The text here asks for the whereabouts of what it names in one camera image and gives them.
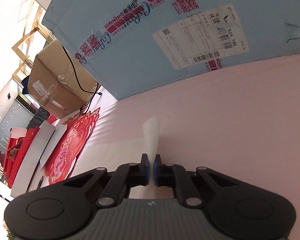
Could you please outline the white fabric shopping bag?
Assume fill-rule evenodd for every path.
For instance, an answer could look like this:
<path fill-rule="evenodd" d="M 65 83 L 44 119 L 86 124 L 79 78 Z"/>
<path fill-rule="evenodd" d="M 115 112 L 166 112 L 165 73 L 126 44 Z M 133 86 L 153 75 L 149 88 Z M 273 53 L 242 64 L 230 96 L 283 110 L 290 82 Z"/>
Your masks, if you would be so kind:
<path fill-rule="evenodd" d="M 72 175 L 76 176 L 97 167 L 115 171 L 122 164 L 140 162 L 141 155 L 145 153 L 149 160 L 149 184 L 132 188 L 129 197 L 155 199 L 153 170 L 159 143 L 160 120 L 157 117 L 148 119 L 143 123 L 142 131 L 139 138 L 87 147 L 76 161 Z"/>

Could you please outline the red paper decoration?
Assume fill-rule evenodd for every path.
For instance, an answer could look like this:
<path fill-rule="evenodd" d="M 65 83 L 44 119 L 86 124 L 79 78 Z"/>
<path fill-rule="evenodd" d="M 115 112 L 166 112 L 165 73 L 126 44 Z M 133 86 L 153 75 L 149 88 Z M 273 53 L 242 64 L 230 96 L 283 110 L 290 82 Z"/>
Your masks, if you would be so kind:
<path fill-rule="evenodd" d="M 50 185 L 67 178 L 72 164 L 92 135 L 99 117 L 100 109 L 97 108 L 86 114 L 77 113 L 63 122 L 67 129 L 44 165 Z"/>

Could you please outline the white paper sheet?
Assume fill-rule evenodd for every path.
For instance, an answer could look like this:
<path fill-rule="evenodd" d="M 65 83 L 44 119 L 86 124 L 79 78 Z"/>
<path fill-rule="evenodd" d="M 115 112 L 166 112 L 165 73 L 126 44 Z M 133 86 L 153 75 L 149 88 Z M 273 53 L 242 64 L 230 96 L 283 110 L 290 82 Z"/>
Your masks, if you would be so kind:
<path fill-rule="evenodd" d="M 12 197 L 15 198 L 38 187 L 40 180 L 44 178 L 44 165 L 66 130 L 67 126 L 63 124 L 52 126 L 47 121 L 42 123 L 21 162 L 12 185 Z"/>

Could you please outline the red paper box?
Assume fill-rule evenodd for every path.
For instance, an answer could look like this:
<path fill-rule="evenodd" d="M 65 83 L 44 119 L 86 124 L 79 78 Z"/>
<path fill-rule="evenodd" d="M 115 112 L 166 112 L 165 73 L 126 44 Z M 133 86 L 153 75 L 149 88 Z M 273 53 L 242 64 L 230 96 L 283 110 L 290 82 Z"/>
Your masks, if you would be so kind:
<path fill-rule="evenodd" d="M 39 127 L 30 129 L 13 127 L 10 131 L 8 149 L 6 150 L 4 160 L 5 180 L 10 189 L 13 186 L 21 163 L 38 131 Z"/>

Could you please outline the taped brown cardboard box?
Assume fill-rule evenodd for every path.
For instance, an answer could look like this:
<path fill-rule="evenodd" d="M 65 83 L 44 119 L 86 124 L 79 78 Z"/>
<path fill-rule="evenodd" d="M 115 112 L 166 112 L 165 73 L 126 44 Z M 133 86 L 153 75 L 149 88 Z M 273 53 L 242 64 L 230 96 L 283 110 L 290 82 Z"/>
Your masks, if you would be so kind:
<path fill-rule="evenodd" d="M 61 119 L 86 106 L 98 87 L 82 63 L 54 40 L 36 55 L 27 92 Z"/>

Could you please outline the large light blue carton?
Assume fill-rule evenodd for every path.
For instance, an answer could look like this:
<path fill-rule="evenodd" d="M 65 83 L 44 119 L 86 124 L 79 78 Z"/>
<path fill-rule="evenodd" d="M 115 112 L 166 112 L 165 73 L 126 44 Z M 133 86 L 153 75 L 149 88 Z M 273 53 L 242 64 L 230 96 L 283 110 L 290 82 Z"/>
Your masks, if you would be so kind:
<path fill-rule="evenodd" d="M 300 54 L 300 0 L 52 0 L 43 25 L 118 100 Z"/>

